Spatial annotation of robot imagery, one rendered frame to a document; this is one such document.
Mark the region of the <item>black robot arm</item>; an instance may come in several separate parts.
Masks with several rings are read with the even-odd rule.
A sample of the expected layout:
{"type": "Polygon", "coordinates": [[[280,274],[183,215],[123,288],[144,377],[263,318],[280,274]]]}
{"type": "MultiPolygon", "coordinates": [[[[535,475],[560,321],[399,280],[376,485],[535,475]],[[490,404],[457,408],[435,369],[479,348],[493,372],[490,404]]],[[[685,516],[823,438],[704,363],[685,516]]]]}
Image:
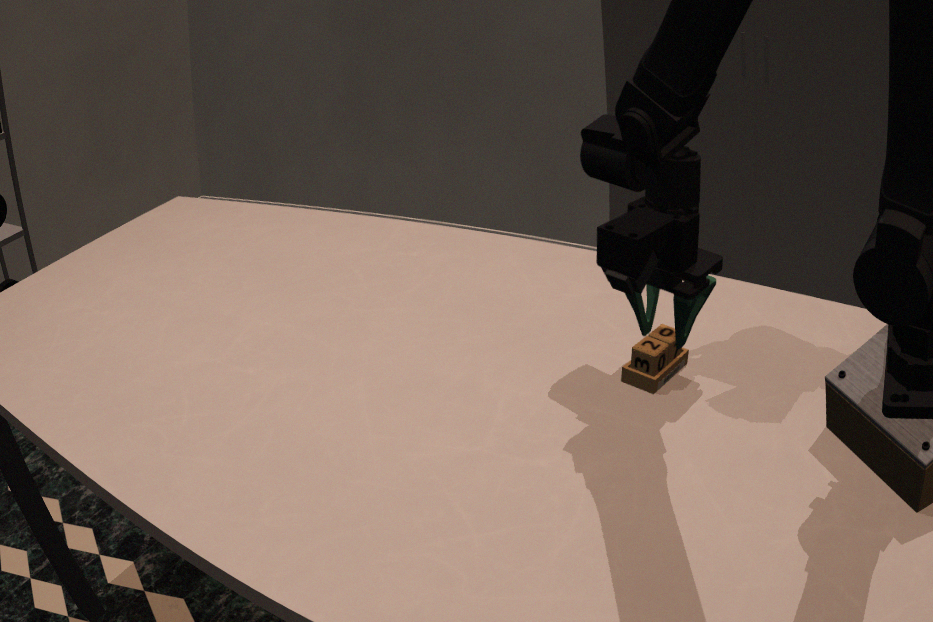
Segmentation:
{"type": "MultiPolygon", "coordinates": [[[[627,213],[597,227],[597,265],[613,289],[641,294],[657,264],[684,272],[697,262],[700,213],[686,210],[700,203],[701,156],[685,145],[700,132],[698,116],[752,1],[671,0],[616,116],[581,130],[588,176],[645,190],[627,213]]],[[[878,211],[853,280],[865,308],[889,324],[882,413],[933,419],[933,0],[889,0],[878,211]]]]}

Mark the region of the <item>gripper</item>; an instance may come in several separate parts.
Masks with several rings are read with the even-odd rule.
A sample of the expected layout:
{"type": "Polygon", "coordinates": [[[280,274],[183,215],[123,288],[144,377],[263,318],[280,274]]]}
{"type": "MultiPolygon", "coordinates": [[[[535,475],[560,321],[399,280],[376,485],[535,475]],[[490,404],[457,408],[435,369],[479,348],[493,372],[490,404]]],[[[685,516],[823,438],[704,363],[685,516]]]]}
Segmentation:
{"type": "Polygon", "coordinates": [[[722,270],[722,263],[721,255],[698,248],[697,262],[684,272],[657,264],[646,285],[646,313],[640,293],[634,292],[633,296],[625,293],[635,312],[642,335],[646,336],[652,329],[659,292],[662,289],[674,294],[676,348],[682,348],[698,313],[716,285],[716,278],[709,274],[719,273],[722,270]]]}

